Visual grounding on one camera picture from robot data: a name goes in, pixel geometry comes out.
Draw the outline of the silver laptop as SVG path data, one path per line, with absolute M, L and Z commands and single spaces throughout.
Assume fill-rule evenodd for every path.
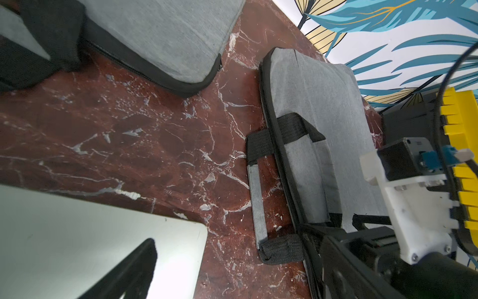
M 201 223 L 3 185 L 1 297 L 76 299 L 153 239 L 148 297 L 191 299 L 207 235 Z

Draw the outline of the grey laptop bag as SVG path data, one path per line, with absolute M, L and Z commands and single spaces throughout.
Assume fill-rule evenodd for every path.
M 356 79 L 342 64 L 276 47 L 259 68 L 266 128 L 246 139 L 256 248 L 264 264 L 305 258 L 303 224 L 352 229 L 354 215 L 386 216 L 380 189 L 362 175 L 375 149 Z M 258 162 L 274 156 L 294 233 L 268 238 Z
M 221 69 L 243 1 L 18 1 L 1 7 L 1 91 L 82 67 L 90 47 L 188 98 Z

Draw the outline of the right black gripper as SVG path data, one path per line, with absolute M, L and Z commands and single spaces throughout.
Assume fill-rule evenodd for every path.
M 400 257 L 398 239 L 387 216 L 354 215 L 356 231 L 327 224 L 299 227 L 320 299 L 475 299 L 478 273 L 456 262 L 450 251 Z

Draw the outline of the yellow black toolbox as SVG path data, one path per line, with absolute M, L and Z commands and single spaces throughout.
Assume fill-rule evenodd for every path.
M 439 134 L 448 144 L 441 146 L 445 166 L 453 171 L 454 186 L 461 212 L 452 216 L 459 221 L 456 238 L 463 249 L 478 253 L 478 105 L 471 91 L 444 92 L 440 107 Z M 438 153 L 426 138 L 404 138 L 378 151 L 389 181 L 434 175 L 443 172 Z

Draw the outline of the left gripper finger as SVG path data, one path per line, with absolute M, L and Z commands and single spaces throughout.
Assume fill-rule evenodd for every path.
M 149 238 L 109 271 L 82 299 L 145 299 L 153 281 L 158 254 Z

